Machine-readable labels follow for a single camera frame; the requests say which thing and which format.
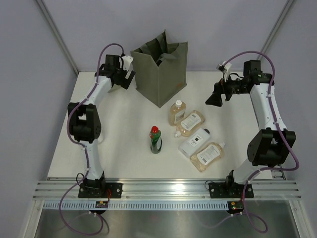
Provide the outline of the amber soap bottle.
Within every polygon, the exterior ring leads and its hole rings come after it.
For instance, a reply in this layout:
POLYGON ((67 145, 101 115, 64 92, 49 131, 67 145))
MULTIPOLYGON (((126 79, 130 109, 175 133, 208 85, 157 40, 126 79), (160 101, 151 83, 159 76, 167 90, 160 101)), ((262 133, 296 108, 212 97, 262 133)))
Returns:
POLYGON ((174 137, 189 137, 205 122, 205 120, 205 116, 199 111, 191 111, 187 117, 176 124, 174 137))
POLYGON ((184 118, 185 111, 186 104, 181 100, 176 100, 169 110, 169 124, 171 126, 175 126, 180 120, 184 118))
POLYGON ((204 172, 213 162, 223 157, 224 147, 225 143, 208 142, 190 157, 190 161, 199 172, 204 172))

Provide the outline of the green canvas bag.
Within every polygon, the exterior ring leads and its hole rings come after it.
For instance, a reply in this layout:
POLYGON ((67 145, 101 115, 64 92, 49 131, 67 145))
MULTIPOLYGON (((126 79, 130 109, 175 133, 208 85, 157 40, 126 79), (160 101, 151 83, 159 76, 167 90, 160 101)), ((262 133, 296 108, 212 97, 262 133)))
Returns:
POLYGON ((159 108, 187 85, 188 42, 168 43, 164 31, 130 54, 136 90, 159 108))

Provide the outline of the white conditioner bottle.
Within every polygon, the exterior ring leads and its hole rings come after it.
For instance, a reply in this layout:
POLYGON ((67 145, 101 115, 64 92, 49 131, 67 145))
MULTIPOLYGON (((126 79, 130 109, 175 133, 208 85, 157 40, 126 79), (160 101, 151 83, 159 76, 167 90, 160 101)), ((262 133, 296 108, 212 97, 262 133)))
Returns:
POLYGON ((180 146, 179 151, 187 158, 190 158, 211 138, 208 129, 199 128, 180 146))

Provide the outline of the green dish soap bottle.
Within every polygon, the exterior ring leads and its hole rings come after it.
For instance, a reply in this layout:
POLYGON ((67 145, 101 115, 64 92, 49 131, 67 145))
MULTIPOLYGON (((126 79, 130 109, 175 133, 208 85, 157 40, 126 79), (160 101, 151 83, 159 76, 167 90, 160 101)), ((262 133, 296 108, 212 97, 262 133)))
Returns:
POLYGON ((151 152, 154 154, 158 154, 162 148, 162 138, 161 138, 161 131, 157 126, 152 126, 151 131, 149 133, 151 139, 150 149, 151 152))

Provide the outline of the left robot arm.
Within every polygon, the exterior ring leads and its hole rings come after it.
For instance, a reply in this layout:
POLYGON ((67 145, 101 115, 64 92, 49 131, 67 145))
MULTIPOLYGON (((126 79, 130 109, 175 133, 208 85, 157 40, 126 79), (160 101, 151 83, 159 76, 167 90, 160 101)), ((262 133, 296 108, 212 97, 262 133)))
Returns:
POLYGON ((98 106, 114 85, 128 89, 135 72, 130 70, 132 56, 106 55, 105 63, 95 73, 95 82, 82 101, 67 106, 67 135, 82 147, 86 163, 83 178, 78 182, 80 198, 110 198, 115 186, 106 183, 101 166, 98 138, 102 132, 98 106))

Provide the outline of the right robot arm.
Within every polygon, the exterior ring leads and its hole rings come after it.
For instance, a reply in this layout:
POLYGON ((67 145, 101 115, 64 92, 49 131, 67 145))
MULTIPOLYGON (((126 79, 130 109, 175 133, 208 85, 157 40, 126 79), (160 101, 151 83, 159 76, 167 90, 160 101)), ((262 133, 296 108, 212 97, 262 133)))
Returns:
POLYGON ((253 198, 251 182, 260 173, 278 168, 289 155, 296 135, 289 131, 280 117, 274 95, 274 80, 263 73, 259 60, 244 62, 243 77, 233 80, 231 64, 222 62, 217 69, 222 79, 214 85, 212 95, 205 104, 222 106, 222 95, 229 101, 233 95, 248 94, 259 127, 258 133, 247 147, 247 159, 232 170, 225 182, 209 182, 211 198, 253 198))

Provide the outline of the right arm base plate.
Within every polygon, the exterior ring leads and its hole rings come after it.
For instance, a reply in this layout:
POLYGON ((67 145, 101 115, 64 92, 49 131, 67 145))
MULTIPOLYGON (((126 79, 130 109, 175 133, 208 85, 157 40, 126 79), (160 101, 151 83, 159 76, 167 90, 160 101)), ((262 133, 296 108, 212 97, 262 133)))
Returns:
POLYGON ((210 182, 209 193, 210 198, 238 198, 243 197, 243 184, 234 183, 232 185, 227 185, 226 183, 210 182))

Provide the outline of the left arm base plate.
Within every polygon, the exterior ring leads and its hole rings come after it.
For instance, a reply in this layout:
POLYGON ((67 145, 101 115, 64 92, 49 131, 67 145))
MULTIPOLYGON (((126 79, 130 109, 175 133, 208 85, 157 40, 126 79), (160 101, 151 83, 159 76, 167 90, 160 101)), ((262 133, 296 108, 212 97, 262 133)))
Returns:
POLYGON ((79 198, 121 198, 122 183, 118 182, 102 182, 96 184, 82 183, 80 184, 79 198))

